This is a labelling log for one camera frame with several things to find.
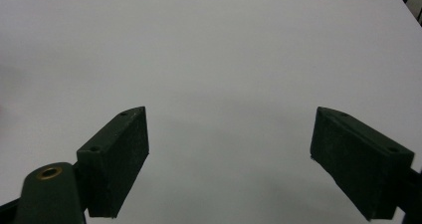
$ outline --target screw hole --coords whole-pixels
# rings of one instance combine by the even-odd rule
[[[398,149],[395,147],[389,147],[388,150],[390,150],[391,152],[398,152]]]
[[[47,180],[55,176],[58,176],[60,173],[62,173],[61,167],[48,167],[44,169],[43,171],[39,172],[37,174],[37,178],[40,180]]]
[[[99,147],[97,147],[97,146],[92,146],[92,147],[90,148],[90,151],[100,151],[100,148],[99,148]]]

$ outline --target white surface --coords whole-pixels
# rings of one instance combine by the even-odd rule
[[[421,49],[401,0],[0,0],[0,200],[146,106],[150,156],[89,223],[366,223],[310,159],[316,109],[419,169]]]

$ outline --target white table surface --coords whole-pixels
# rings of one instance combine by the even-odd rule
[[[421,31],[401,0],[0,0],[0,200],[146,106],[150,156],[89,223],[366,223],[310,159],[316,109],[419,170]]]

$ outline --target brass insert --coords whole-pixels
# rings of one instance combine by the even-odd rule
[[[48,180],[56,177],[62,173],[63,169],[60,166],[46,167],[37,174],[37,178],[40,180]]]

